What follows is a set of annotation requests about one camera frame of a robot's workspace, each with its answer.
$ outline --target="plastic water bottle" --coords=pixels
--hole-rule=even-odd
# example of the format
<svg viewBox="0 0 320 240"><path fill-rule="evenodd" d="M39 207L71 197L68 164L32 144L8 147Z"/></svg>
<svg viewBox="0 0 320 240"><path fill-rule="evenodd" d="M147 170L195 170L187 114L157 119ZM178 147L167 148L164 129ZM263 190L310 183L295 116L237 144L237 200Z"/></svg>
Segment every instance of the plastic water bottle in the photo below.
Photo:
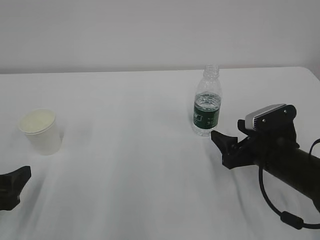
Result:
<svg viewBox="0 0 320 240"><path fill-rule="evenodd" d="M209 136L217 126L222 100L219 66L206 65L194 98L192 129L200 136Z"/></svg>

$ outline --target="white paper cup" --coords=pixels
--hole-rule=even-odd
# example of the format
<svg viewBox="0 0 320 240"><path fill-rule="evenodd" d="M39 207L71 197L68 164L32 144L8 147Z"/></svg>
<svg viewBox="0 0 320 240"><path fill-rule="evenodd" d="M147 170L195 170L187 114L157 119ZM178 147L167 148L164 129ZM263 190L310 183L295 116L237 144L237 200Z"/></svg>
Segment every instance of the white paper cup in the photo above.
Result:
<svg viewBox="0 0 320 240"><path fill-rule="evenodd" d="M35 109L20 120L18 127L39 154L51 155L60 149L61 138L53 111Z"/></svg>

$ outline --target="green bottle label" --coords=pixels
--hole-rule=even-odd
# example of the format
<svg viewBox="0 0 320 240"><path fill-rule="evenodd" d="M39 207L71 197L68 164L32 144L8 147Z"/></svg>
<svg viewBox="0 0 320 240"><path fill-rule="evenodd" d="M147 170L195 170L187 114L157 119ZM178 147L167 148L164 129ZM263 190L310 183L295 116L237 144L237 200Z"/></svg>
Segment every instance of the green bottle label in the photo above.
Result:
<svg viewBox="0 0 320 240"><path fill-rule="evenodd" d="M216 111L202 111L194 106L193 123L200 129L212 129L218 124L220 108Z"/></svg>

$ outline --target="black cable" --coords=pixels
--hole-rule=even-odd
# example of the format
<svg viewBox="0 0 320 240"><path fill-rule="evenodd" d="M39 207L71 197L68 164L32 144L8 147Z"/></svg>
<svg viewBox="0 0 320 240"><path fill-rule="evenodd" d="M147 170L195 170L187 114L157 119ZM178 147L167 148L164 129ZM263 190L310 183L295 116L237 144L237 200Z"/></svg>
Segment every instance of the black cable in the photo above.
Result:
<svg viewBox="0 0 320 240"><path fill-rule="evenodd" d="M308 160L311 161L311 153L312 150L314 148L314 146L316 144L320 143L320 138L317 139L316 141L314 141L314 143L312 144L310 151L309 151L309 156L308 156ZM298 217L290 212L287 211L279 211L275 205L273 205L273 203L270 201L266 190L265 190L265 186L264 186L264 178L263 178L263 172L264 172L264 167L265 167L265 158L263 158L261 160L261 162L259 163L259 186L260 186L260 190L262 193L262 196L264 198L264 200L266 201L266 203L268 204L268 206L277 214L280 216L280 219L282 222L296 228L296 229L320 229L320 224L310 224L310 223L304 223L304 220L301 217Z"/></svg>

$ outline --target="cup rim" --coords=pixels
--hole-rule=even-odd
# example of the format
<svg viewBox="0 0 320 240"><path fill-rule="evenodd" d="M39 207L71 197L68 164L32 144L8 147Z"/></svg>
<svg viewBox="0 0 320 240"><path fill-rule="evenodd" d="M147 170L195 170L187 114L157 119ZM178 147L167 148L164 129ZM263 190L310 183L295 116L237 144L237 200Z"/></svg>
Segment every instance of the cup rim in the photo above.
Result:
<svg viewBox="0 0 320 240"><path fill-rule="evenodd" d="M45 127L44 129L41 129L41 130L38 130L38 131L24 131L21 129L21 121L29 114L31 114L32 112L35 112L35 111L38 111L38 110L47 110L47 111L50 111L51 113L53 113L53 120L52 120L52 123L50 125L48 125L47 127ZM38 134L41 134L45 131L47 131L49 128L51 128L54 123L56 122L56 113L48 108L45 108L45 107L39 107L39 108L35 108L31 111L29 111L28 113L26 113L23 117L20 118L19 120L19 123L18 123L18 128L21 132L23 132L25 135L38 135Z"/></svg>

